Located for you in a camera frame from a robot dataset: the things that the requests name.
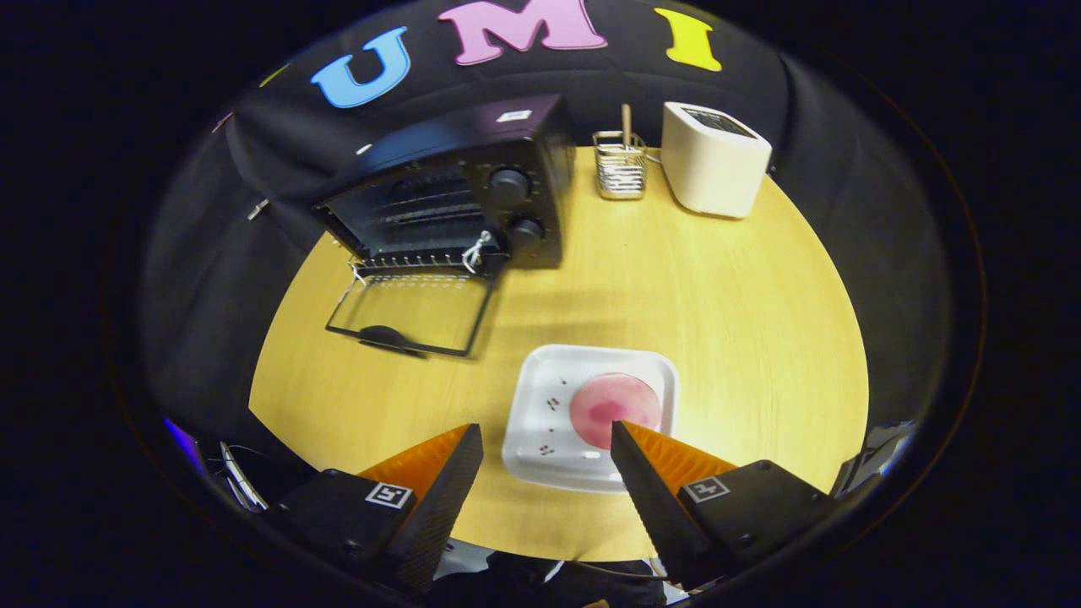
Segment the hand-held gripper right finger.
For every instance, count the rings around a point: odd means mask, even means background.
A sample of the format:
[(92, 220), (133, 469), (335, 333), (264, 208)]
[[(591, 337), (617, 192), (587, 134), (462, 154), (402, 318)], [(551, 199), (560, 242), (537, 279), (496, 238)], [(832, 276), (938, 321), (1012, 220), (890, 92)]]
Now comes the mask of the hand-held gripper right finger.
[(629, 421), (611, 423), (610, 453), (665, 572), (683, 589), (768, 561), (837, 508), (768, 459), (736, 466)]

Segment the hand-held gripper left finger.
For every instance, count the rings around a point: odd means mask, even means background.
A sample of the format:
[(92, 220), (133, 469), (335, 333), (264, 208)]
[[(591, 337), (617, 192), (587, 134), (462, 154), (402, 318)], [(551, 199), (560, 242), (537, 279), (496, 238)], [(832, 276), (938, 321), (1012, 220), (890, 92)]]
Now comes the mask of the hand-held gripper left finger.
[(422, 595), (483, 457), (481, 428), (464, 424), (360, 473), (324, 470), (273, 505), (273, 526), (344, 573)]

